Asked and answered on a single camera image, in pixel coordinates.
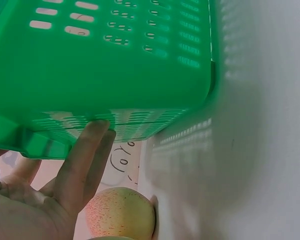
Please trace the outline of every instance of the green plastic basket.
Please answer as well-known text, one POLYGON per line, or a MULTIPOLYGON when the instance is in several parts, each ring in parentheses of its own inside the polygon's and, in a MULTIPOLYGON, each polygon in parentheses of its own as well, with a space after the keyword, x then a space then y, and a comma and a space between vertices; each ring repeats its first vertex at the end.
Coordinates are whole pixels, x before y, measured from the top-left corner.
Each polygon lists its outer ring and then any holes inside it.
POLYGON ((0 148, 64 159, 96 119, 145 140, 210 84, 208 0, 0 0, 0 148))

